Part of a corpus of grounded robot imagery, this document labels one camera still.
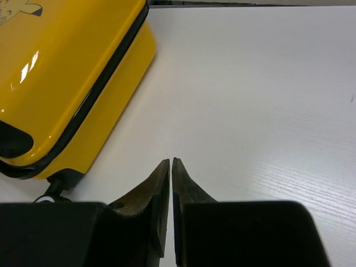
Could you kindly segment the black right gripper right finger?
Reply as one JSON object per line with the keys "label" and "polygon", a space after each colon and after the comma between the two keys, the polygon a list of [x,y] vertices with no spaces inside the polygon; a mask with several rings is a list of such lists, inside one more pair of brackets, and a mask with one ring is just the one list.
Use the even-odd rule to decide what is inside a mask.
{"label": "black right gripper right finger", "polygon": [[172,163],[172,196],[177,266],[218,266],[219,203],[177,157]]}

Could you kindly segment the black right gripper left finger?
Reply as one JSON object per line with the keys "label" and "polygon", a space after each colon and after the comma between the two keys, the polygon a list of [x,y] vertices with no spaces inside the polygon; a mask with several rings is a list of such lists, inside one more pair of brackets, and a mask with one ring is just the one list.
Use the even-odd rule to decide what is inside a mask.
{"label": "black right gripper left finger", "polygon": [[162,160],[142,183],[108,205],[118,215],[119,266],[159,266],[165,255],[170,198],[170,160]]}

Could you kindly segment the yellow hard-shell suitcase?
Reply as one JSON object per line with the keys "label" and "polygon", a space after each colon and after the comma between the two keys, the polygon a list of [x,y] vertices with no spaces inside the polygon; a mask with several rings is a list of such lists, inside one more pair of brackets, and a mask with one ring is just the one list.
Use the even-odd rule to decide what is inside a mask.
{"label": "yellow hard-shell suitcase", "polygon": [[1,173],[59,202],[90,169],[155,54],[148,1],[1,2]]}

